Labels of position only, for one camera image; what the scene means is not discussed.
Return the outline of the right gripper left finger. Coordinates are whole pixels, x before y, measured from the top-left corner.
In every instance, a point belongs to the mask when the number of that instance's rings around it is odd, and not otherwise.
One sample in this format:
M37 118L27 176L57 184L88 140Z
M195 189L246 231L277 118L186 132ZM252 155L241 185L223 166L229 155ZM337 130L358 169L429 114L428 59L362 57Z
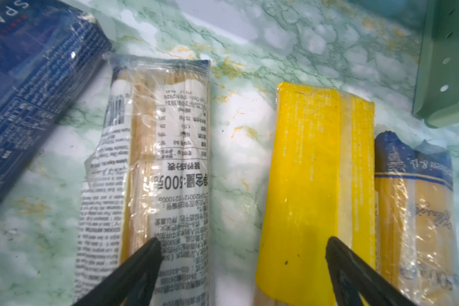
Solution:
M161 263L161 242L154 237L74 304L149 305Z

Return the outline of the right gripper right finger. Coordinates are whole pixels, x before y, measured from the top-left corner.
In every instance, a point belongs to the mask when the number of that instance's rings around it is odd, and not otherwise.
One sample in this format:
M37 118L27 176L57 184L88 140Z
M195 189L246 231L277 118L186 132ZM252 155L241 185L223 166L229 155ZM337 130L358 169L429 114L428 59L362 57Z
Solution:
M415 306L337 237L327 242L326 261L337 305Z

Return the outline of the yellow spaghetti bag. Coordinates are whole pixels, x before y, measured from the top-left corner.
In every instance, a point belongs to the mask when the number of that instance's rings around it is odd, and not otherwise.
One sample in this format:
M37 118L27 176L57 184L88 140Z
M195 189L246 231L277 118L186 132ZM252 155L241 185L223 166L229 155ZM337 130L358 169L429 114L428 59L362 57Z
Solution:
M278 85L255 305L335 305L330 237L376 268L374 112L354 94Z

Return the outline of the clear white label spaghetti bag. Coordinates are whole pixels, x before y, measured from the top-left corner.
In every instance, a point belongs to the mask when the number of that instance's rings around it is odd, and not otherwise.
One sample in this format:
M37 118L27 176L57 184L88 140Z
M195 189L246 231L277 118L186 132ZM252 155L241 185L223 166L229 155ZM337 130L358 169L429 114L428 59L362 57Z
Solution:
M112 82L85 163L75 302L150 239L161 267L142 305L209 305L208 60L107 54Z

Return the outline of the green wooden shelf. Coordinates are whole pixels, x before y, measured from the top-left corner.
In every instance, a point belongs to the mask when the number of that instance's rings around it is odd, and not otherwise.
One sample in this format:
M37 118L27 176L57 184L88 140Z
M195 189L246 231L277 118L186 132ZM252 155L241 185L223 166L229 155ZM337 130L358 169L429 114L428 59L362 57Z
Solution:
M459 0L427 4L412 113L433 129L459 123Z

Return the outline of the blue Barilla spaghetti box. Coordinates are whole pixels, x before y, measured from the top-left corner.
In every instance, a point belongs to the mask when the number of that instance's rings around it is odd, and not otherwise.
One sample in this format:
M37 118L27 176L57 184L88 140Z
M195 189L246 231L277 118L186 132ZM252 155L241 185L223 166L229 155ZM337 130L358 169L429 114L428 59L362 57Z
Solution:
M111 48L62 1L0 1L0 203Z

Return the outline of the blue clear spaghetti bag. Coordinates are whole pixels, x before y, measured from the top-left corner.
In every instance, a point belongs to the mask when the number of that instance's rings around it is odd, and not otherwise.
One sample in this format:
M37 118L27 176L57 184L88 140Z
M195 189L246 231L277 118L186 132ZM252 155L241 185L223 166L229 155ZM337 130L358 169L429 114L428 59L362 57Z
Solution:
M392 131L375 139L378 269L417 305L459 305L451 155Z

